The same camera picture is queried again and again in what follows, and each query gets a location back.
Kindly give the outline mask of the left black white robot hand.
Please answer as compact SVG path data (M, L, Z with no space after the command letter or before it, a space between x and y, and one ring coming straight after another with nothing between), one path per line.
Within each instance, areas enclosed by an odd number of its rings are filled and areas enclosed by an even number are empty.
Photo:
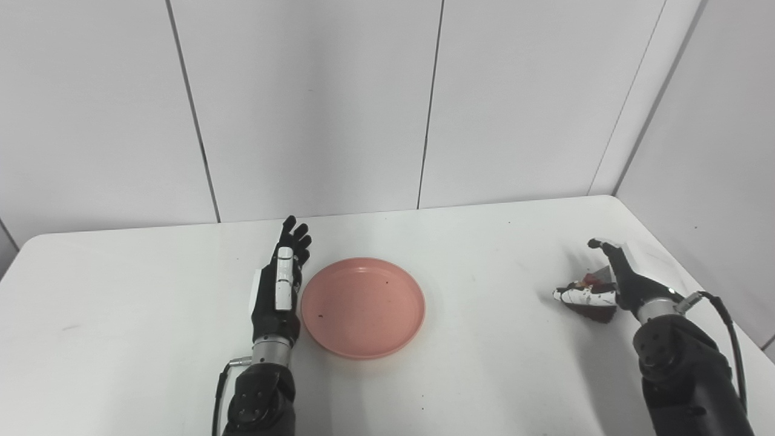
M282 224L279 242L269 263L260 270L257 295L251 314L252 342L281 337L292 345L298 340L298 293L303 281L302 268L310 257L312 237L308 226L288 216Z

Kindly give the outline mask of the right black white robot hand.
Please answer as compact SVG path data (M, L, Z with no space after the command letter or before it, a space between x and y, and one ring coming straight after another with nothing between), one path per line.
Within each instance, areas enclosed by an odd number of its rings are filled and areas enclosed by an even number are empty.
M636 273L622 245L601 239L589 240L587 245L601 250L609 266L556 288L554 300L603 325L611 322L618 309L630 312L642 325L662 315L678 314L676 307L684 296Z

